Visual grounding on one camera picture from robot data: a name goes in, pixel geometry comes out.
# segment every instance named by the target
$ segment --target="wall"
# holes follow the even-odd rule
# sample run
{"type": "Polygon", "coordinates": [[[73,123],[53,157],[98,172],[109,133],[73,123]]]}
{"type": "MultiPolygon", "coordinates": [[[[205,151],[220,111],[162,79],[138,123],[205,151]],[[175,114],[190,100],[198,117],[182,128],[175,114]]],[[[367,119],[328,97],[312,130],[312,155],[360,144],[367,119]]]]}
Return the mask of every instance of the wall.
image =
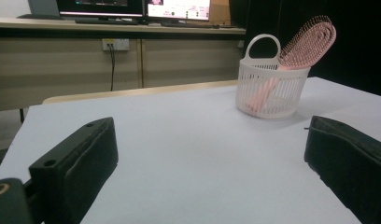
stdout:
{"type": "Polygon", "coordinates": [[[27,0],[0,0],[0,17],[16,18],[29,13],[27,0]]]}

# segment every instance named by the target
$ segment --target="electrical socket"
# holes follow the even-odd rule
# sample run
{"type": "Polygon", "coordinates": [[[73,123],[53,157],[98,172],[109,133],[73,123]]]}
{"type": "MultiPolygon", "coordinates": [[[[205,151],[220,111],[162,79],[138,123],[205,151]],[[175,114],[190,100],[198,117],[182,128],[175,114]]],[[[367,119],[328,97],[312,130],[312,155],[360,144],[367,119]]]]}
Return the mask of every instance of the electrical socket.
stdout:
{"type": "Polygon", "coordinates": [[[103,39],[103,50],[109,50],[109,45],[114,50],[129,50],[129,39],[103,39]]]}

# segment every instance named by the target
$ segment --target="white table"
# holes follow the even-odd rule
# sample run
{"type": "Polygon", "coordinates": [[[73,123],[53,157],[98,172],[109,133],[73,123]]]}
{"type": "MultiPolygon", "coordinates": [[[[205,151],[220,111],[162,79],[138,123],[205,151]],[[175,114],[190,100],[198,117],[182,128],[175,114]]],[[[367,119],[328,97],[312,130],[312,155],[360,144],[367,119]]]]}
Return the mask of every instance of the white table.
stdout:
{"type": "Polygon", "coordinates": [[[235,86],[32,106],[0,168],[28,167],[95,119],[113,117],[119,164],[82,223],[360,223],[303,160],[313,115],[381,141],[381,97],[308,78],[294,116],[255,119],[235,86]]]}

